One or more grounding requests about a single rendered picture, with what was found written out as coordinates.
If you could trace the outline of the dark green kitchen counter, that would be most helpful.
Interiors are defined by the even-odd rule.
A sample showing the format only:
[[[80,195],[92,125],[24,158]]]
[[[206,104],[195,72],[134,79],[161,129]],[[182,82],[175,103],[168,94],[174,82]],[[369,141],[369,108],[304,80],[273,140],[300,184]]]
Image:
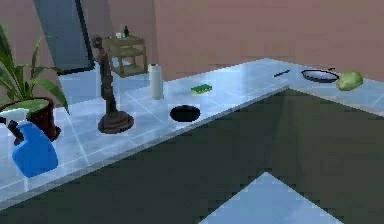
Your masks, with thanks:
[[[34,178],[0,125],[0,224],[384,224],[384,82],[341,91],[302,71],[261,59],[169,81],[160,100],[120,80],[133,127],[99,132],[98,98],[56,109],[59,165]],[[200,117],[173,120],[180,105]]]

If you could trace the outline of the black round bowl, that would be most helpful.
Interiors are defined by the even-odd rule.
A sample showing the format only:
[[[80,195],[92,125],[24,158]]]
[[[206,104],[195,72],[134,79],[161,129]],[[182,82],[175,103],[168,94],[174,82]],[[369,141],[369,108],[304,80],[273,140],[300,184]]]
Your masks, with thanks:
[[[193,122],[200,114],[200,109],[191,105],[176,106],[170,111],[170,117],[177,122]]]

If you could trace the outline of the green and yellow sponge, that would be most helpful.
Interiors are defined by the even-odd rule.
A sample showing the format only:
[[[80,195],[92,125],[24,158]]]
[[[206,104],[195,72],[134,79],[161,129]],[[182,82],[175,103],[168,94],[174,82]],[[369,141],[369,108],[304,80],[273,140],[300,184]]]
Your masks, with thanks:
[[[208,84],[202,84],[202,85],[199,85],[199,86],[195,86],[191,89],[191,92],[194,93],[194,94],[201,94],[201,93],[204,93],[204,92],[208,92],[212,89],[212,86],[211,85],[208,85]]]

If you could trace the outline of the white paper towel roll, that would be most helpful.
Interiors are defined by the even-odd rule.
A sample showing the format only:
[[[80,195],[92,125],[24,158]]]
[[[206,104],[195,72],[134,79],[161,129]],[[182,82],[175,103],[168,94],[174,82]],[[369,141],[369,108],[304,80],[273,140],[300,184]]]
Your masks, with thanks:
[[[159,64],[149,64],[148,74],[150,80],[151,95],[154,100],[163,98],[162,70]]]

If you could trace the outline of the dark brown statue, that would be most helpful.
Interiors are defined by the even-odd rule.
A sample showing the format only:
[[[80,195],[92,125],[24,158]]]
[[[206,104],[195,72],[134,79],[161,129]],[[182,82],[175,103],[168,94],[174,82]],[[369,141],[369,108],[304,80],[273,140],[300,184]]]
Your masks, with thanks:
[[[113,91],[113,76],[109,63],[109,56],[103,47],[102,37],[95,35],[91,39],[92,46],[98,50],[95,59],[99,64],[101,79],[101,97],[105,100],[106,113],[98,123],[98,130],[104,134],[117,134],[130,129],[134,124],[131,115],[117,109]]]

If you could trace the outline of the wooden shelf unit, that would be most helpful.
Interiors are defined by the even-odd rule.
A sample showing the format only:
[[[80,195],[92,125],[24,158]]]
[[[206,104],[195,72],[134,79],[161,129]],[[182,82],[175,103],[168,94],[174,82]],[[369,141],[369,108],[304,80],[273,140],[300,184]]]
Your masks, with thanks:
[[[120,77],[130,77],[148,72],[145,40],[141,37],[106,38],[105,49],[111,70]]]

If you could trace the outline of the black frying pan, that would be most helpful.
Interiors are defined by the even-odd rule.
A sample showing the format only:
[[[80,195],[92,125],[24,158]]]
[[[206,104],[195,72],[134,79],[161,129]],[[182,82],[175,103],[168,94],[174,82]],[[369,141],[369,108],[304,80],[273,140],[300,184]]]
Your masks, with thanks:
[[[305,79],[318,83],[332,83],[339,79],[339,76],[333,72],[332,68],[328,70],[306,69],[301,74]]]

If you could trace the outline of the grey-blue door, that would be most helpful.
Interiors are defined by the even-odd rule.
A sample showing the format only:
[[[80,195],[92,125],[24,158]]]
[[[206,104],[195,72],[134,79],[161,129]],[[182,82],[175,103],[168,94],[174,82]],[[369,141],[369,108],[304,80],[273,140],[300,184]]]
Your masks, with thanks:
[[[61,75],[90,71],[93,55],[80,0],[32,0]]]

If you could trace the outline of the green house plant in pot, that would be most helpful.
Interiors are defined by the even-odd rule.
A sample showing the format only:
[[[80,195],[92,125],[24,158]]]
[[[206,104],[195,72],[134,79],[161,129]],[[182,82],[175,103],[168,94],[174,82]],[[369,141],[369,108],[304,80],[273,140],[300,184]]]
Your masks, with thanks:
[[[38,66],[36,64],[41,36],[35,44],[30,64],[16,65],[6,28],[0,21],[0,87],[6,91],[8,102],[0,106],[0,112],[11,109],[26,108],[27,120],[40,128],[43,133],[54,141],[61,129],[54,123],[54,101],[49,97],[37,97],[34,88],[41,86],[49,91],[69,113],[68,103],[63,91],[51,80],[42,79],[40,75],[46,70],[59,74],[63,71],[55,66]]]

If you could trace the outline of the green lettuce head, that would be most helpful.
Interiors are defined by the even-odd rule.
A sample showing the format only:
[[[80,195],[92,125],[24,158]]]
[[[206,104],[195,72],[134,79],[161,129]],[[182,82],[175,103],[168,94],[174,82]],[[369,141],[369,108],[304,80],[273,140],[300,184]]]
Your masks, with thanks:
[[[351,91],[363,84],[363,77],[359,72],[350,71],[342,73],[336,82],[336,87],[341,91]]]

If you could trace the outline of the blue spray bottle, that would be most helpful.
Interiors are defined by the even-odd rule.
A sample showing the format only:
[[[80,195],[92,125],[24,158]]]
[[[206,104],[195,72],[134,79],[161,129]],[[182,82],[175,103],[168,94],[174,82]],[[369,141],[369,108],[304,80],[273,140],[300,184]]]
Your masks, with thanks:
[[[0,112],[6,125],[16,124],[23,140],[14,148],[12,158],[21,173],[35,177],[58,167],[55,148],[47,135],[34,123],[27,120],[29,110],[17,108]]]

